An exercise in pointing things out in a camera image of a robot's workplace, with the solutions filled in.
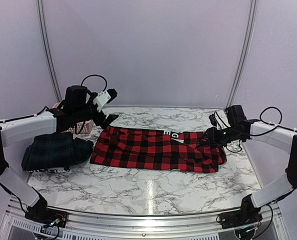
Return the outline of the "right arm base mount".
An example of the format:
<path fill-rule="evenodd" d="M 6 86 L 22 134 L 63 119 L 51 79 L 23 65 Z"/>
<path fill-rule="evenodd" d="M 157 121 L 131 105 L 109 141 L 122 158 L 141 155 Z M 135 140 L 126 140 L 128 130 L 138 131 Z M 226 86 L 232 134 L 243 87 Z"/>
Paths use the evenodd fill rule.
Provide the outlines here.
<path fill-rule="evenodd" d="M 263 219 L 261 208 L 255 207 L 251 200 L 251 194 L 245 196 L 238 210 L 220 213 L 216 222 L 222 229 L 229 229 L 260 222 Z"/>

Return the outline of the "red black plaid garment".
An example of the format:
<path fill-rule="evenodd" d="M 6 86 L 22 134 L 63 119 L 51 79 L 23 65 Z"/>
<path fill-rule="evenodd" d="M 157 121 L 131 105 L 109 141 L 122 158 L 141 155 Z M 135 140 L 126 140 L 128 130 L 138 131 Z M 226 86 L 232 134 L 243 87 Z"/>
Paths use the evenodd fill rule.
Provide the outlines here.
<path fill-rule="evenodd" d="M 222 147 L 209 146 L 203 131 L 173 132 L 108 126 L 97 139 L 91 164 L 145 170 L 216 173 L 227 162 Z"/>

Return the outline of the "dark green plaid garment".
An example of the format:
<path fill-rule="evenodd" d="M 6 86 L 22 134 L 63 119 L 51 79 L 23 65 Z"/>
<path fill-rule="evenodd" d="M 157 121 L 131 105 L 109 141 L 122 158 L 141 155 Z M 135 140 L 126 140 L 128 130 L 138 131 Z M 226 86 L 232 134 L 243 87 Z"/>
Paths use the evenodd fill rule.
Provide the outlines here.
<path fill-rule="evenodd" d="M 74 138 L 71 132 L 39 135 L 26 148 L 21 167 L 35 172 L 79 165 L 90 158 L 93 146 L 92 141 Z"/>

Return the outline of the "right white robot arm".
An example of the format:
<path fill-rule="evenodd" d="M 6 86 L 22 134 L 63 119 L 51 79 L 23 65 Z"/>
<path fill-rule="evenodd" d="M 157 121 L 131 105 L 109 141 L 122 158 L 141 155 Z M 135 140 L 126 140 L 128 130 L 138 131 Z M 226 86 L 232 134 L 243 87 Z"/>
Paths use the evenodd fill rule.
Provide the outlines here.
<path fill-rule="evenodd" d="M 259 151 L 252 151 L 251 160 L 253 162 L 258 160 L 264 167 L 278 163 L 273 159 L 273 154 L 282 158 L 284 167 L 278 167 L 281 172 L 277 173 L 274 170 L 270 182 L 243 199 L 244 207 L 236 213 L 236 220 L 239 223 L 247 224 L 255 217 L 255 209 L 280 201 L 297 189 L 297 129 L 263 123 L 258 119 L 242 120 L 223 129 L 211 127 L 206 130 L 202 140 L 216 147 L 225 147 L 233 141 L 249 140 L 252 145 L 262 148 Z"/>

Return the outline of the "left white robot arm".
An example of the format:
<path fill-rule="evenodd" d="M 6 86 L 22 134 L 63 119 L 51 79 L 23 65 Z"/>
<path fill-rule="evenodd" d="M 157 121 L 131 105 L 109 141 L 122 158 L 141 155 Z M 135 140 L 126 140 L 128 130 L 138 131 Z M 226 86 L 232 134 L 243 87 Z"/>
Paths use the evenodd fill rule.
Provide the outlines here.
<path fill-rule="evenodd" d="M 32 143 L 34 137 L 64 132 L 77 123 L 90 120 L 96 126 L 105 128 L 115 120 L 115 116 L 105 115 L 93 107 L 79 110 L 77 113 L 50 109 L 41 114 L 0 119 L 0 184 L 27 206 L 33 207 L 31 213 L 42 223 L 52 218 L 52 212 L 42 203 L 38 203 L 42 197 L 24 180 L 19 166 L 14 165 L 20 163 L 25 145 Z"/>

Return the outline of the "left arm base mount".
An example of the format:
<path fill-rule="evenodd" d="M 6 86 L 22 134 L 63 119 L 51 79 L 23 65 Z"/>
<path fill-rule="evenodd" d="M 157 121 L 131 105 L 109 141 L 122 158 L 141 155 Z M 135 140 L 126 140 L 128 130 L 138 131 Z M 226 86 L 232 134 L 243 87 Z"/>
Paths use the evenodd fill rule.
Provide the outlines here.
<path fill-rule="evenodd" d="M 49 208 L 43 196 L 39 195 L 36 204 L 34 206 L 27 205 L 26 210 L 24 210 L 21 200 L 18 200 L 26 219 L 43 223 L 50 227 L 56 225 L 60 228 L 64 228 L 66 226 L 68 213 L 66 211 Z"/>

